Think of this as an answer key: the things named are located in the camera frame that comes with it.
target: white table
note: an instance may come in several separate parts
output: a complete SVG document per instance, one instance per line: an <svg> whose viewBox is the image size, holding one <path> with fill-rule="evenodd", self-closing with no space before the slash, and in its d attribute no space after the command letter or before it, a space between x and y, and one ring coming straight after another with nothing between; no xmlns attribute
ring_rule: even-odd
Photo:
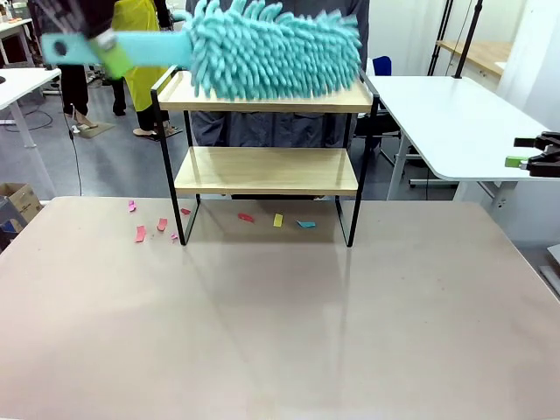
<svg viewBox="0 0 560 420"><path fill-rule="evenodd" d="M479 206L365 201L348 249L325 201L206 201L186 248L128 204L57 198L0 255L0 417L560 417L560 304Z"/></svg>
<svg viewBox="0 0 560 420"><path fill-rule="evenodd" d="M474 81L434 76L371 81L403 133L388 200L396 198L410 144L438 177L460 181L455 200L462 200L466 182L479 182L493 195L493 207L500 207L517 181L554 180L505 167L506 156L541 153L514 147L516 137L535 137L548 129Z"/></svg>
<svg viewBox="0 0 560 420"><path fill-rule="evenodd" d="M6 79L6 82L0 84L0 109L10 107L11 114L14 117L17 128L24 141L24 147L29 151L31 159L38 175L41 177L45 186L47 198L52 199L56 196L53 181L49 176L43 159L37 149L37 145L33 142L32 135L27 128L24 115L18 105L18 99L29 94L56 76L60 75L60 70L45 70L44 68L11 68L0 69L0 76Z"/></svg>
<svg viewBox="0 0 560 420"><path fill-rule="evenodd" d="M2 54L4 63L9 64L10 62L8 61L6 51L4 50L2 39L17 34L19 36L21 46L24 48L25 59L29 64L33 65L33 58L29 51L29 46L27 45L27 37L25 35L25 25L30 24L31 22L31 19L23 19L14 24L8 24L5 22L0 24L0 53Z"/></svg>

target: shelf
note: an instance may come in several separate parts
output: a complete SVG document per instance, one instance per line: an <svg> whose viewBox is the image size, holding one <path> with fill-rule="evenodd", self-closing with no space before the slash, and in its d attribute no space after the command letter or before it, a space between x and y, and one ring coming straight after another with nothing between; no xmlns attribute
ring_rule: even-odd
<svg viewBox="0 0 560 420"><path fill-rule="evenodd" d="M191 147L175 178L179 194L356 195L344 149Z"/></svg>
<svg viewBox="0 0 560 420"><path fill-rule="evenodd" d="M194 95L190 72L177 72L159 94L159 105L167 111L239 111L239 112L307 112L353 114L371 111L372 98L360 81L350 90L311 99L273 101L228 101L217 99L214 92L206 98L203 92Z"/></svg>

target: gray floor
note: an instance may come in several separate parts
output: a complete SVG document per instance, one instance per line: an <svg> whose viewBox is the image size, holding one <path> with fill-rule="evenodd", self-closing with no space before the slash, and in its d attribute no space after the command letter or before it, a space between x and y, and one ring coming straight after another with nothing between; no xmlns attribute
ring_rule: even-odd
<svg viewBox="0 0 560 420"><path fill-rule="evenodd" d="M126 197L168 197L169 190L165 180L164 162L158 143L134 137L132 130L137 126L134 111L129 107L127 115L116 117L112 112L113 96L110 87L91 87L89 89L89 114L92 121L113 123L115 127L93 139L75 138L76 150L82 181L82 194L91 196L126 196ZM22 105L22 110L30 112L37 106L32 103ZM47 96L40 110L48 113L53 121L43 129L31 132L58 195L78 195L79 183L76 172L74 149L68 138L67 126L62 114L60 98ZM0 111L0 119L9 114ZM46 122L46 115L29 114L25 120L30 128ZM171 123L184 128L181 113L171 113ZM18 133L8 132L0 127L0 181L28 182L40 198L45 192L23 148ZM186 154L185 132L169 139L171 163L176 173ZM383 142L383 149L390 155L396 153L396 139ZM363 141L353 142L350 157L356 171L361 165ZM427 170L406 167L405 177L400 185L400 200L425 200L425 188L409 188L409 178L426 178ZM365 200L385 200L389 189L392 166L378 151L370 161ZM452 188L430 188L429 200L450 200L454 194Z"/></svg>

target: box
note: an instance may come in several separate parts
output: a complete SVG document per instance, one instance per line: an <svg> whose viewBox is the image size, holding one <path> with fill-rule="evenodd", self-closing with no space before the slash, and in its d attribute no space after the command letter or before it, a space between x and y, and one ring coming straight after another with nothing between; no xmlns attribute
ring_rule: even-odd
<svg viewBox="0 0 560 420"><path fill-rule="evenodd" d="M11 182L0 184L0 196L6 197L27 223L32 221L43 208L29 184ZM16 233L23 229L16 220L11 225Z"/></svg>

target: black pole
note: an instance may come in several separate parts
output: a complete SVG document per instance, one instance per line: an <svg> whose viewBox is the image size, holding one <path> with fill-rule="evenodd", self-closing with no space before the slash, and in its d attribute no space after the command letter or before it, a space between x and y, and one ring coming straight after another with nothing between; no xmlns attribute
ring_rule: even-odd
<svg viewBox="0 0 560 420"><path fill-rule="evenodd" d="M437 33L436 41L441 41L445 37L445 32L447 31L447 24L449 23L449 16L452 14L453 0L446 0L444 14L441 17L441 22L439 24L439 31ZM434 45L434 51L431 54L430 67L428 68L428 75L433 76L436 71L436 64L438 63L439 51L441 47L438 44Z"/></svg>
<svg viewBox="0 0 560 420"><path fill-rule="evenodd" d="M479 0L474 6L474 15L472 15L471 27L469 28L469 33L466 36L465 47L463 48L463 53L458 61L457 72L453 76L454 79L460 79L461 73L463 73L463 66L465 65L466 55L469 53L469 48L471 47L471 42L473 41L474 30L476 29L476 24L479 22L480 11L482 11L482 0Z"/></svg>

